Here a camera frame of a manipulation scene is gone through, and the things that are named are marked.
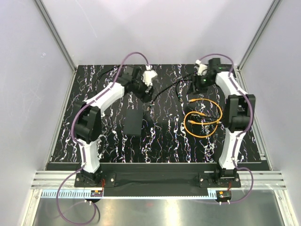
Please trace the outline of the black network switch box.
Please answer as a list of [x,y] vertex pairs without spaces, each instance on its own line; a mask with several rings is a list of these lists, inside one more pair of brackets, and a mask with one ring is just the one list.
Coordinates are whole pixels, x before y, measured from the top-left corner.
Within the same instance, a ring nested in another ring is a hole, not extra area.
[[142,133],[143,109],[127,109],[123,133],[129,136],[140,137]]

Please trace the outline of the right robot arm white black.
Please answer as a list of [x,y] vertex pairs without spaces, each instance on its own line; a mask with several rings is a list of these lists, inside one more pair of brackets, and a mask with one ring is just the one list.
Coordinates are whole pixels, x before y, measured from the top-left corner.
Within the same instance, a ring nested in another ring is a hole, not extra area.
[[205,65],[196,60],[197,75],[193,78],[193,90],[201,90],[217,85],[226,97],[224,111],[214,123],[222,122],[225,140],[222,154],[213,173],[199,175],[201,188],[240,187],[238,153],[241,142],[251,128],[256,98],[244,91],[234,79],[233,70],[224,71],[219,58],[212,58]]

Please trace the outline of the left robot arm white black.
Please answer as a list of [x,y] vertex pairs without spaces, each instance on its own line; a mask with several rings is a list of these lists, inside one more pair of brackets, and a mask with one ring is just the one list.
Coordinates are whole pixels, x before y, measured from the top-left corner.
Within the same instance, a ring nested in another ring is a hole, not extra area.
[[71,137],[80,147],[81,167],[77,169],[77,179],[89,186],[97,186],[104,181],[98,159],[97,140],[102,133],[101,116],[115,101],[131,92],[143,103],[150,102],[154,93],[152,82],[158,74],[147,65],[144,72],[134,66],[118,70],[114,80],[104,90],[79,104],[79,111],[71,126]]

